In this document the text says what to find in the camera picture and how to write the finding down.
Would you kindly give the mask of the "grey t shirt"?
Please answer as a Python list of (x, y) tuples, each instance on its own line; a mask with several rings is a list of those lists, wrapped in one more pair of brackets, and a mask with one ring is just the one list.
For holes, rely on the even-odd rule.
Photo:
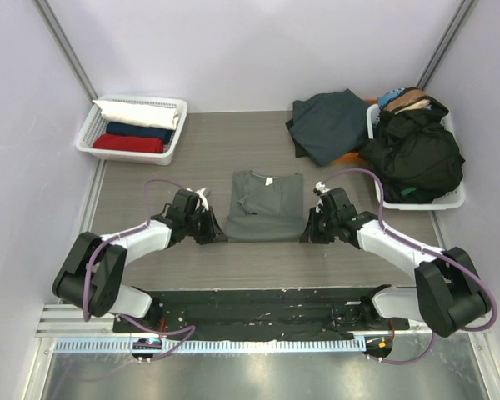
[(225, 233), (231, 242), (296, 242), (306, 226), (304, 178), (267, 176), (252, 170), (232, 174)]

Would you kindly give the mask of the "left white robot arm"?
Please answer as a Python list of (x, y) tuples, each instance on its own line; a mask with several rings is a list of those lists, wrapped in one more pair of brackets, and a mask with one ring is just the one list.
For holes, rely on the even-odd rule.
[(206, 188), (179, 189), (161, 213), (128, 230), (102, 236), (81, 233), (54, 279), (52, 292), (82, 309), (85, 318), (123, 314), (139, 330), (150, 333), (160, 324), (160, 306), (151, 294), (122, 284), (124, 268), (187, 237), (201, 245), (228, 240)]

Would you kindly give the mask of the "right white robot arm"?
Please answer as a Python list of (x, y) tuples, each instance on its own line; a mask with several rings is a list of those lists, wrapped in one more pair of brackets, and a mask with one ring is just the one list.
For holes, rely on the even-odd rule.
[(303, 243), (336, 240), (375, 254), (410, 276), (413, 287), (384, 286), (359, 309), (364, 326), (380, 328), (391, 318), (425, 323), (446, 338), (473, 328), (494, 306), (468, 253), (459, 247), (428, 246), (389, 227), (372, 212), (358, 212), (346, 191), (318, 183), (318, 204), (309, 211)]

